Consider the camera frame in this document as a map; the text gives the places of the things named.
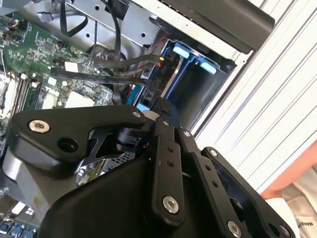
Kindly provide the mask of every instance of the motherboard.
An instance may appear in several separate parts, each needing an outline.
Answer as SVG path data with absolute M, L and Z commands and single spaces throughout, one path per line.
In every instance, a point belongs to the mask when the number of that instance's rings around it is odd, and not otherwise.
M 68 45 L 18 15 L 0 16 L 0 150 L 7 124 L 24 110 L 106 106 L 109 87 L 50 75 L 52 67 L 108 76 L 93 67 L 89 54 Z

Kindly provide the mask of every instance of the silver screw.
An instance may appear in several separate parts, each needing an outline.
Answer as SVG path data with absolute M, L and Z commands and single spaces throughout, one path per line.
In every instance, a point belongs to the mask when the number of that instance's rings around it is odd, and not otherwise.
M 46 133 L 50 130 L 50 125 L 42 120 L 33 120 L 29 123 L 29 128 L 36 133 Z
M 211 153 L 211 155 L 214 156 L 214 157 L 217 157 L 217 156 L 218 156 L 217 152 L 215 152 L 214 150 L 210 150 L 210 153 Z
M 235 237 L 240 238 L 242 236 L 242 232 L 235 222 L 228 221 L 228 228 Z
M 283 225 L 279 225 L 279 227 L 281 227 L 282 231 L 283 231 L 288 237 L 291 237 L 291 234 L 289 233 L 289 231 L 288 231 Z
M 169 126 L 169 123 L 165 120 L 163 120 L 163 124 Z
M 188 131 L 184 131 L 184 135 L 186 135 L 187 137 L 190 137 L 190 133 Z
M 133 115 L 135 115 L 137 118 L 141 117 L 141 115 L 139 113 L 137 113 L 137 112 L 133 112 Z
M 176 214 L 179 210 L 177 201 L 171 196 L 163 198 L 163 206 L 169 213 L 172 214 Z

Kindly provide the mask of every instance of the black plastic housing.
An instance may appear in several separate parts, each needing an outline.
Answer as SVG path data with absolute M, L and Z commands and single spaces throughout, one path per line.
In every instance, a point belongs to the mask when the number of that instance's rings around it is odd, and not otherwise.
M 248 0 L 164 0 L 205 30 L 237 50 L 259 50 L 275 20 Z

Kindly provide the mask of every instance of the white metal panel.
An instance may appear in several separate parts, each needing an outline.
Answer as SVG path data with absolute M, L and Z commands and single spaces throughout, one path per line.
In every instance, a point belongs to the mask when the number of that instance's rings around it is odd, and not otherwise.
M 283 14 L 286 12 L 286 10 L 293 4 L 292 0 L 252 0 L 251 1 L 256 6 L 261 7 L 261 9 L 266 12 L 267 14 L 271 15 L 274 19 L 277 25 L 279 25 L 279 21 Z M 210 111 L 215 107 L 216 103 L 220 100 L 221 96 L 225 93 L 226 89 L 229 87 L 229 85 L 232 83 L 232 81 L 236 78 L 238 73 L 243 68 L 246 61 L 249 59 L 250 55 L 253 53 L 251 51 L 248 55 L 245 55 L 243 53 L 237 52 L 234 59 L 235 63 L 238 65 L 234 71 L 231 73 L 229 78 L 226 80 L 224 85 L 221 87 L 221 89 L 218 91 L 218 93 L 215 95 L 214 99 L 210 102 L 208 107 L 205 109 L 204 113 L 192 129 L 192 133 L 196 133 L 200 125 L 203 123 L 203 121 L 208 117 Z
M 272 8 L 273 17 L 285 2 Z M 199 147 L 219 150 L 258 192 L 317 139 L 317 1 L 288 3 L 269 40 L 197 138 Z

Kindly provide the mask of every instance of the blue plastic tab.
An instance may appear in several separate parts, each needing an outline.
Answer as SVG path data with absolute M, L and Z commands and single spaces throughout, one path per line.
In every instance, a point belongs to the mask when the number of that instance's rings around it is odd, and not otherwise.
M 143 104 L 141 104 L 141 103 L 138 103 L 138 105 L 137 105 L 137 109 L 139 109 L 140 111 L 142 111 L 142 112 L 144 112 L 144 111 L 149 111 L 150 110 L 150 108 L 149 107 L 147 107 L 147 106 L 144 106 Z
M 179 42 L 175 43 L 173 51 L 175 53 L 177 53 L 178 55 L 184 57 L 185 59 L 188 59 L 189 54 L 190 54 L 190 49 L 185 47 L 184 45 L 182 45 Z
M 211 74 L 217 73 L 217 68 L 214 64 L 210 63 L 209 61 L 203 59 L 201 61 L 200 67 L 206 70 L 207 72 Z

